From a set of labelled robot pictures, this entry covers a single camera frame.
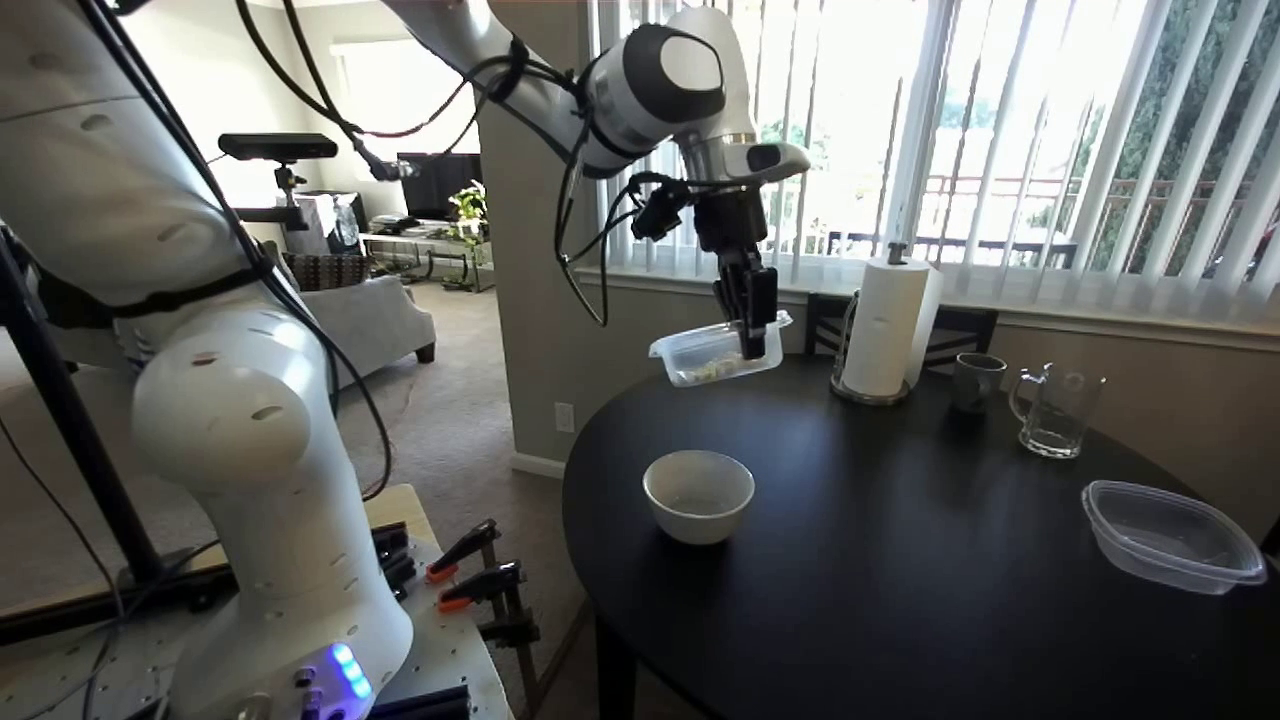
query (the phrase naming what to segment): floor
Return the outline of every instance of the floor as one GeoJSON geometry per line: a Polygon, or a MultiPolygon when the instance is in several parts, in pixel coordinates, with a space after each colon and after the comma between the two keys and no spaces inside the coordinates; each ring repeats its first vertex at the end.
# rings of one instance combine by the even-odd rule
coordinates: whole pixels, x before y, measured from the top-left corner
{"type": "MultiPolygon", "coordinates": [[[[367,392],[374,395],[391,435],[391,481],[417,486],[444,545],[467,532],[476,519],[499,524],[497,550],[503,560],[518,560],[528,576],[522,597],[545,633],[530,658],[545,694],[539,716],[587,720],[597,716],[592,619],[561,537],[561,481],[510,474],[510,417],[497,291],[444,291],[438,285],[413,285],[413,295],[436,321],[436,366],[417,366],[405,355],[367,382],[367,392]]],[[[181,487],[149,477],[134,464],[129,447],[129,377],[85,370],[74,371],[74,387],[154,550],[175,552],[212,542],[202,512],[181,487]]],[[[38,609],[57,597],[104,588],[79,542],[30,486],[30,474],[38,474],[49,491],[61,495],[61,505],[74,517],[98,560],[108,568],[123,568],[7,336],[0,336],[0,422],[13,435],[13,444],[0,444],[0,611],[38,609]]],[[[358,481],[374,481],[385,453],[355,392],[348,392],[338,405],[338,434],[358,481]]],[[[515,658],[497,654],[497,665],[510,704],[522,707],[515,658]]],[[[650,675],[639,675],[637,716],[684,720],[695,713],[650,675]]]]}

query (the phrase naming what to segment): metal stand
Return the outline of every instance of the metal stand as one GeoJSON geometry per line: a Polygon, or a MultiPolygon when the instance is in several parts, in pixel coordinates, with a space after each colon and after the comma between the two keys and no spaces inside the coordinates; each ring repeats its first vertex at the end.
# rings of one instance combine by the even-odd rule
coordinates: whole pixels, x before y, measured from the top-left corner
{"type": "MultiPolygon", "coordinates": [[[[97,510],[104,512],[123,560],[129,560],[129,584],[132,588],[149,588],[162,576],[162,560],[149,537],[149,530],[139,524],[116,470],[113,456],[104,453],[104,440],[97,435],[79,392],[69,377],[69,366],[61,359],[61,353],[49,342],[42,329],[42,307],[38,301],[28,291],[22,271],[14,269],[13,255],[13,231],[0,225],[0,321],[14,343],[14,353],[28,366],[28,377],[36,383],[36,392],[49,405],[49,417],[57,422],[97,510]]],[[[69,605],[51,605],[51,609],[30,609],[30,611],[14,611],[14,615],[0,615],[0,645],[14,645],[28,638],[49,638],[61,627],[74,627],[74,625],[90,625],[90,619],[108,619],[116,615],[116,597],[98,591],[98,597],[79,597],[69,605]]]]}

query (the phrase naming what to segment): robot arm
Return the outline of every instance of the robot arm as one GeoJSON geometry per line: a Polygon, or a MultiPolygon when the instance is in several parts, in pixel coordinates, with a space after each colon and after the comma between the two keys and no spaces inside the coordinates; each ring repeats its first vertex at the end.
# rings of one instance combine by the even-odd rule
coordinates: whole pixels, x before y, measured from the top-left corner
{"type": "Polygon", "coordinates": [[[797,176],[808,161],[793,143],[755,143],[748,73],[729,17],[691,9],[671,23],[644,23],[569,86],[545,73],[549,65],[483,0],[386,0],[386,9],[582,176],[615,176],[671,137],[686,181],[660,181],[631,230],[660,240],[691,203],[701,247],[720,262],[720,307],[738,323],[743,355],[763,353],[776,271],[755,247],[769,231],[759,186],[797,176]]]}

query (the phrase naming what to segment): small white bowl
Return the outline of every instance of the small white bowl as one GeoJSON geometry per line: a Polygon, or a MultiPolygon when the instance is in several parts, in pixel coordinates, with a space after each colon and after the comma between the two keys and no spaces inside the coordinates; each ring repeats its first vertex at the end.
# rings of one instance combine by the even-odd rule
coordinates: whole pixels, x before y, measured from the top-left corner
{"type": "Polygon", "coordinates": [[[755,495],[755,477],[732,456],[686,447],[644,470],[644,495],[671,542],[725,545],[755,495]]]}

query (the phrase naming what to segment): black round table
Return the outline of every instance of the black round table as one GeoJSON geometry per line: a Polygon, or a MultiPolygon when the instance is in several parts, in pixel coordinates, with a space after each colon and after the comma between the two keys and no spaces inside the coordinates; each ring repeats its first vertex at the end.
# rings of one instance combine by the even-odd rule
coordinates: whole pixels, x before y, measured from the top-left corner
{"type": "Polygon", "coordinates": [[[599,716],[631,716],[644,660],[713,716],[1280,716],[1280,584],[1188,597],[1116,573],[1086,481],[1175,481],[1109,435],[1053,464],[1003,408],[828,392],[828,366],[666,387],[644,382],[578,434],[565,532],[597,609],[599,716]],[[755,474],[720,550],[647,517],[677,447],[755,474]]]}

